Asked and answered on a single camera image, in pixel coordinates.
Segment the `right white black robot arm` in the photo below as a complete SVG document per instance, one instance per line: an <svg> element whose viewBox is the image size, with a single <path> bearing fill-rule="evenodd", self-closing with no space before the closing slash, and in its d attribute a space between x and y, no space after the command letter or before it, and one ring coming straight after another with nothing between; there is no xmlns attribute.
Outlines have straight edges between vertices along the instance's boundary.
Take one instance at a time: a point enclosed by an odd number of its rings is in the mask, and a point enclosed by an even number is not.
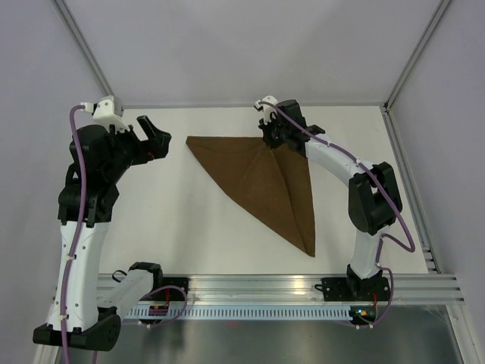
<svg viewBox="0 0 485 364"><path fill-rule="evenodd" d="M346 291L362 300L377 291L383 277L378 266L383 235L402 211L402 200L393 167L371 163L336 144L317 125L308 126L295 99L278 102L267 96L255 102L263 113L258 127L271 149L287 145L318 163L348 188L348 214L356 229L355 248L346 269Z"/></svg>

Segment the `brown cloth napkin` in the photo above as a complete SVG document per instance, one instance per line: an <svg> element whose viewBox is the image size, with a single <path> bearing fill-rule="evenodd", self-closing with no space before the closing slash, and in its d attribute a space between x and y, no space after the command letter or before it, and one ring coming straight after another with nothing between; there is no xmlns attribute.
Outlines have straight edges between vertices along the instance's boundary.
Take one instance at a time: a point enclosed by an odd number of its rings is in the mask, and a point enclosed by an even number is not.
<svg viewBox="0 0 485 364"><path fill-rule="evenodd" d="M186 145L236 204L307 256L315 256L308 161L257 137L188 136Z"/></svg>

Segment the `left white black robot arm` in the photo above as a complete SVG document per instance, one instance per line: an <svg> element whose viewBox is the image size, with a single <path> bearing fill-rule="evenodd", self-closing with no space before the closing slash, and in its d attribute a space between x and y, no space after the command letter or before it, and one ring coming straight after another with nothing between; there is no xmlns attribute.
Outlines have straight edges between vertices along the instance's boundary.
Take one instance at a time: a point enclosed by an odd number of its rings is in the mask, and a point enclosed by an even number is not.
<svg viewBox="0 0 485 364"><path fill-rule="evenodd" d="M117 131L114 126L91 124L73 133L73 162L58 197L58 287L47 322L33 332L36 344L109 351L119 338L122 319L138 301L164 295L161 266L135 262L112 292L97 297L102 247L119 197L117 183L129 168L164 158L171 141L171 135L147 116L137 121L145 140L132 127Z"/></svg>

